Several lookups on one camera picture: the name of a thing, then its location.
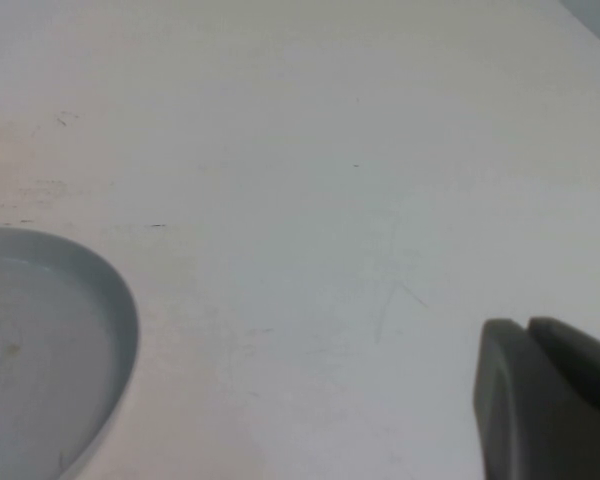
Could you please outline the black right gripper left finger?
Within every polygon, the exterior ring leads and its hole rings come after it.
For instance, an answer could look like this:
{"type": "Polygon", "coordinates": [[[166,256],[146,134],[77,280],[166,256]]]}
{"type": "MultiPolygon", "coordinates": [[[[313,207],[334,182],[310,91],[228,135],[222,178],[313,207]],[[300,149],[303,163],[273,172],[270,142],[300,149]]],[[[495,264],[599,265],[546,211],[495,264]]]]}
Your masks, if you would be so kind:
{"type": "Polygon", "coordinates": [[[473,406],[488,479],[600,479],[600,395],[582,395],[527,331],[483,325],[473,406]]]}

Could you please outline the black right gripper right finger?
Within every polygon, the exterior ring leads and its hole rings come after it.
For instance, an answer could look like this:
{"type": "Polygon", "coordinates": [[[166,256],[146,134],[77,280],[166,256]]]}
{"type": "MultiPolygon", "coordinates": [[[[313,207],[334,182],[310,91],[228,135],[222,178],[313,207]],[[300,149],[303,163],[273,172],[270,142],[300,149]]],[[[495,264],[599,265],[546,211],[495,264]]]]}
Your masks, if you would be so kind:
{"type": "Polygon", "coordinates": [[[555,318],[533,317],[527,331],[582,395],[600,395],[600,340],[555,318]]]}

